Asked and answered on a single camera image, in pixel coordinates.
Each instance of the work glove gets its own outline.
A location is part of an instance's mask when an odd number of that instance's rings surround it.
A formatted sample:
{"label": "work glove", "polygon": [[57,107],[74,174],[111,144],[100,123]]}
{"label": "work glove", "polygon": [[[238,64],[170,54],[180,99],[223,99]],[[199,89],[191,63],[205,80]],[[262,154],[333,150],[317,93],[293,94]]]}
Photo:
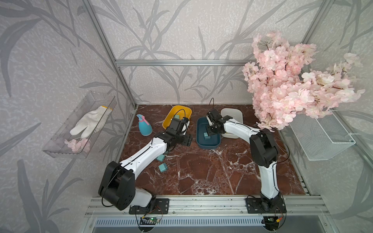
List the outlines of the work glove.
{"label": "work glove", "polygon": [[[93,132],[93,130],[94,132],[98,132],[104,127],[106,120],[109,117],[111,112],[112,112],[112,109],[110,108],[108,109],[105,106],[100,106],[98,107],[98,109],[94,111],[90,111],[89,113],[86,113],[76,123],[75,127],[72,128],[72,130],[70,130],[70,134],[77,135],[78,133],[84,130],[81,138],[87,138]],[[100,125],[97,125],[101,118],[103,118],[103,120],[101,121]]]}

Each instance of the clear plastic tray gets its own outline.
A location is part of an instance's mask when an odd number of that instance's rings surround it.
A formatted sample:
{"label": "clear plastic tray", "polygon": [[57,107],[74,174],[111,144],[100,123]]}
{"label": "clear plastic tray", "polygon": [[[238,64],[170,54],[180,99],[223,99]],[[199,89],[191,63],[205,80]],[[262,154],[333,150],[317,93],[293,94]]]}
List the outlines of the clear plastic tray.
{"label": "clear plastic tray", "polygon": [[70,130],[75,127],[76,123],[88,112],[96,110],[99,106],[107,107],[105,113],[98,122],[99,125],[104,125],[108,120],[112,110],[115,108],[117,101],[115,96],[99,94],[94,92],[89,92],[75,110],[71,113],[68,119],[63,123],[60,129],[53,135],[53,137],[44,145],[42,150],[52,156],[53,158],[62,157],[62,158],[86,158],[90,152],[90,149],[93,147],[96,142],[101,129],[97,130],[97,126],[93,133],[87,137],[88,143],[80,148],[79,151],[73,152],[71,148],[65,144],[65,140],[70,141],[75,138],[79,138],[81,133],[78,135],[71,135]]}

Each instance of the black mounting plate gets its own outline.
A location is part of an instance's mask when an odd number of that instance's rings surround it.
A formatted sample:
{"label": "black mounting plate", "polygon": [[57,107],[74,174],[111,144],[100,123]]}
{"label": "black mounting plate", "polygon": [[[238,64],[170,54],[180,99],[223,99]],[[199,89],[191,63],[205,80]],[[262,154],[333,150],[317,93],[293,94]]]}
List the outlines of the black mounting plate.
{"label": "black mounting plate", "polygon": [[[161,208],[162,211],[160,211],[157,208],[151,214],[162,214],[162,213],[163,214],[168,214],[169,204],[170,204],[170,199],[168,199],[168,198],[156,198],[156,203],[155,203],[154,206],[155,207],[159,206],[159,208]],[[149,213],[151,210],[149,211],[147,208],[141,207],[141,206],[138,206],[138,205],[133,205],[129,208],[129,214],[135,214],[135,211],[136,211],[137,215],[144,215],[144,214]]]}
{"label": "black mounting plate", "polygon": [[248,214],[274,214],[275,211],[277,214],[281,212],[286,213],[285,203],[282,198],[279,199],[277,205],[272,207],[268,212],[265,212],[261,205],[261,198],[246,198],[246,208]]}

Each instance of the wire basket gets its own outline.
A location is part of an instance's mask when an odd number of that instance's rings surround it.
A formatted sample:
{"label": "wire basket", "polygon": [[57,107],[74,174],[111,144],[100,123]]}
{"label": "wire basket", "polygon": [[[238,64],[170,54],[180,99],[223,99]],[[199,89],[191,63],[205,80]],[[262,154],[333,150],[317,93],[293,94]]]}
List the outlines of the wire basket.
{"label": "wire basket", "polygon": [[298,114],[290,126],[311,161],[331,159],[355,144],[355,140],[334,114],[319,119]]}

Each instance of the wallpaper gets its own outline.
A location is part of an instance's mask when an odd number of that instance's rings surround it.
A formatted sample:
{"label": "wallpaper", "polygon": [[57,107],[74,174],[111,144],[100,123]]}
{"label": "wallpaper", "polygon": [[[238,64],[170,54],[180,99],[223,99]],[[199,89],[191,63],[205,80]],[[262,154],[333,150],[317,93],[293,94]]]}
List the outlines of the wallpaper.
{"label": "wallpaper", "polygon": [[[81,1],[0,0],[0,232],[77,232],[132,106]],[[117,105],[86,159],[41,151],[89,91]]]}
{"label": "wallpaper", "polygon": [[373,149],[373,1],[348,1],[349,5],[333,4],[324,22],[312,38],[319,53],[311,63],[313,69],[325,70],[329,64],[339,62],[345,53],[355,53],[363,67],[353,67],[349,76],[356,76],[356,90],[365,93],[355,103],[343,103],[339,112],[354,128],[359,137]]}
{"label": "wallpaper", "polygon": [[[312,43],[320,51],[311,66],[325,70],[339,62],[345,53],[356,53],[363,67],[354,67],[356,89],[366,92],[355,103],[343,103],[337,110],[358,133],[357,137],[373,146],[372,40],[373,1],[349,0],[334,3],[317,30]],[[304,180],[314,195],[322,195],[341,233],[368,233],[373,228],[373,170],[354,147],[330,160],[309,161],[298,142],[292,141],[290,128],[283,130]]]}
{"label": "wallpaper", "polygon": [[[92,0],[116,60],[245,59],[252,37],[302,41],[322,0]],[[247,104],[241,67],[121,67],[139,104]]]}

